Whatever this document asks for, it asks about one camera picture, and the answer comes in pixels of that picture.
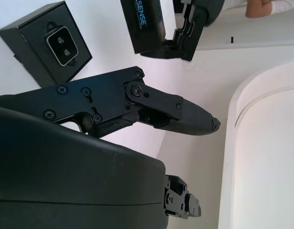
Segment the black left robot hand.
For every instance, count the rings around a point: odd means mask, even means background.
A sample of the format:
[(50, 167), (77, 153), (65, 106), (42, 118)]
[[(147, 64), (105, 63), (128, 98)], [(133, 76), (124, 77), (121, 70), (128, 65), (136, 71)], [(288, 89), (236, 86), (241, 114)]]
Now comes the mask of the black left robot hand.
[(182, 0), (183, 26), (176, 28), (172, 40), (164, 40), (159, 49), (142, 56), (155, 59), (192, 61), (204, 27), (210, 26), (222, 11), (224, 0)]

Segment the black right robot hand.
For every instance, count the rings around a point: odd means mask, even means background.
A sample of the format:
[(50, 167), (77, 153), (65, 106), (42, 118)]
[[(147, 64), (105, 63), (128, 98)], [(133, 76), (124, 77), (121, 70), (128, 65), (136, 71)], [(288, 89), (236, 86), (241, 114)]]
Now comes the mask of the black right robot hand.
[(186, 135), (220, 121), (139, 67), (0, 96), (0, 229), (165, 229), (200, 217), (158, 159), (103, 140), (136, 122)]

